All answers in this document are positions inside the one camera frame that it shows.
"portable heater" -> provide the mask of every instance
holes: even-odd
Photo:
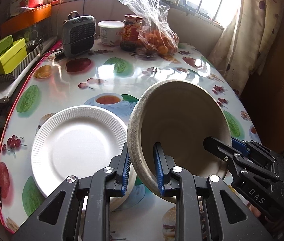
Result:
[[[79,16],[74,11],[63,24],[63,50],[68,58],[82,54],[93,47],[95,35],[95,18],[91,15]]]

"white foam plate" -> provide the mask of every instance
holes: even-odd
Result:
[[[112,112],[96,106],[75,106],[50,117],[37,132],[32,146],[34,180],[45,197],[68,176],[92,176],[122,153],[127,127]],[[128,197],[136,172],[131,164],[127,192],[110,198],[110,210]]]

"beige bowl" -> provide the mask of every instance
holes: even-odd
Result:
[[[165,155],[193,175],[226,175],[226,163],[206,151],[203,140],[213,136],[231,146],[226,118],[215,99],[186,81],[167,80],[146,90],[128,124],[127,144],[137,175],[158,196],[153,144],[160,142]]]

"orange shelf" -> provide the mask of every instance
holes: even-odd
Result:
[[[52,5],[46,4],[40,7],[34,8],[33,10],[21,13],[12,19],[4,22],[0,26],[1,37],[6,37],[33,24],[44,20],[52,15]]]

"fruit print tablecloth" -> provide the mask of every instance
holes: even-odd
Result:
[[[53,49],[61,47],[58,42]],[[15,232],[44,200],[32,177],[32,142],[38,129],[56,112],[76,105],[106,108],[128,124],[138,99],[165,79],[188,80],[207,90],[223,110],[233,137],[259,137],[235,92],[207,59],[190,44],[179,44],[173,56],[144,49],[128,53],[96,39],[92,50],[74,59],[47,54],[35,67],[9,114],[0,144],[2,224]],[[231,183],[230,174],[225,181]],[[137,180],[124,204],[111,213],[113,239],[164,240],[163,222],[172,203],[155,196]]]

